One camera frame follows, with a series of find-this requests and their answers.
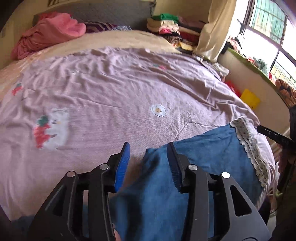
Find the red plastic bag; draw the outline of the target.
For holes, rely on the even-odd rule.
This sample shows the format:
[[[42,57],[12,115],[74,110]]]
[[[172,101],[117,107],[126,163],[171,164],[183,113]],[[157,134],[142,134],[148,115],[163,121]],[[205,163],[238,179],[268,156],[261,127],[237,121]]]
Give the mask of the red plastic bag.
[[[238,97],[241,97],[241,91],[237,88],[237,86],[232,83],[230,80],[226,80],[224,82]]]

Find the pink crumpled blanket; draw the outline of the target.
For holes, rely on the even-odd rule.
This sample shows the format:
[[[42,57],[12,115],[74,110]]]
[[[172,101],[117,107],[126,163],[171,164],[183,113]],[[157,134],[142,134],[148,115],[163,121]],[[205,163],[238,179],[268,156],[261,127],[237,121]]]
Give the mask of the pink crumpled blanket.
[[[41,14],[36,25],[22,33],[11,51],[11,59],[21,60],[50,46],[77,39],[85,33],[86,25],[68,13]]]

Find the stack of folded clothes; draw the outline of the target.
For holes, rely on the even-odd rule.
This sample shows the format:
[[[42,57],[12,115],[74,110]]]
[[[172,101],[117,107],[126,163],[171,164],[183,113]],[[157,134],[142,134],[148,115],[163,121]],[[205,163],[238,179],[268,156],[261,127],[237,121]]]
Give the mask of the stack of folded clothes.
[[[147,19],[147,29],[164,38],[173,47],[183,52],[192,52],[197,47],[200,33],[206,23],[191,21],[181,16],[167,13]]]

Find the lilac quilted bedspread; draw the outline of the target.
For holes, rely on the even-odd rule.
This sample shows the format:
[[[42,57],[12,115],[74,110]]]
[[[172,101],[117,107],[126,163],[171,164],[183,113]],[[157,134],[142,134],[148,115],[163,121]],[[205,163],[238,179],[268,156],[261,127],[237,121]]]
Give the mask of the lilac quilted bedspread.
[[[1,102],[1,205],[15,220],[37,212],[69,170],[85,172],[130,143],[115,212],[176,216],[181,195],[168,161],[173,142],[210,173],[230,172],[256,207],[274,180],[258,117],[193,57],[104,48],[37,61]]]

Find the yellow plastic bag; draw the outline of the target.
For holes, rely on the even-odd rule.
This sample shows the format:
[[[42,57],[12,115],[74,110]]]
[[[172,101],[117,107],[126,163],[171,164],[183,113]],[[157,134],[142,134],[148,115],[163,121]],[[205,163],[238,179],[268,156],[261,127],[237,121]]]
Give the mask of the yellow plastic bag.
[[[252,110],[255,110],[260,104],[260,99],[249,89],[244,89],[240,99]]]

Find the striped purple pillow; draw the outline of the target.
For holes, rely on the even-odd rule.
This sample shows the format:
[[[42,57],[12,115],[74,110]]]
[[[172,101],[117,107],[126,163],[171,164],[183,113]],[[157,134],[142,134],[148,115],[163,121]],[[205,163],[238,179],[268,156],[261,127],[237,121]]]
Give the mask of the striped purple pillow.
[[[104,31],[110,31],[117,25],[106,23],[106,22],[85,22],[86,33],[99,33]]]

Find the window with metal grille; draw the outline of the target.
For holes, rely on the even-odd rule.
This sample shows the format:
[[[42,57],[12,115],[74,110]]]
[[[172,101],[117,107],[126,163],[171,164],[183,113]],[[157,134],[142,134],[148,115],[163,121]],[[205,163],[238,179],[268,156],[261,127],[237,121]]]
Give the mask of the window with metal grille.
[[[237,1],[233,15],[238,52],[271,81],[295,87],[295,23],[276,1]]]

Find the cream curtain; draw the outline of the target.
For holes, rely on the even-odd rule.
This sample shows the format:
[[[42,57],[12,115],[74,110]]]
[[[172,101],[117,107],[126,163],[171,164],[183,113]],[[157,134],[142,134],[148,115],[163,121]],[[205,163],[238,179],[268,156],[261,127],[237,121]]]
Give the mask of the cream curtain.
[[[194,55],[198,55],[212,63],[217,61],[228,39],[236,3],[236,0],[212,1],[208,14],[208,23],[201,30],[198,45],[193,51]]]

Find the grey padded headboard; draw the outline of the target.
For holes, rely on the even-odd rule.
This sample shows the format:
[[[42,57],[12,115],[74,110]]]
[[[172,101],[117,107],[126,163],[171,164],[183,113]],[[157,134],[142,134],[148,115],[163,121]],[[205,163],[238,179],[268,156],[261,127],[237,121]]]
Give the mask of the grey padded headboard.
[[[70,14],[79,23],[106,22],[144,31],[155,7],[156,1],[73,1],[34,15],[32,25],[36,25],[41,14],[58,12]]]

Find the blue lace-trimmed denim pants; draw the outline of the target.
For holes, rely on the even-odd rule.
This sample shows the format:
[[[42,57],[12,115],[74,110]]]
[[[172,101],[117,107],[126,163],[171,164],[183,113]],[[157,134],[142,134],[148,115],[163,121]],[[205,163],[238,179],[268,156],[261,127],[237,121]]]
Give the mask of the blue lace-trimmed denim pants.
[[[147,150],[122,184],[130,145],[90,172],[68,172],[32,220],[27,240],[269,240],[258,212],[267,163],[242,116],[202,135]]]

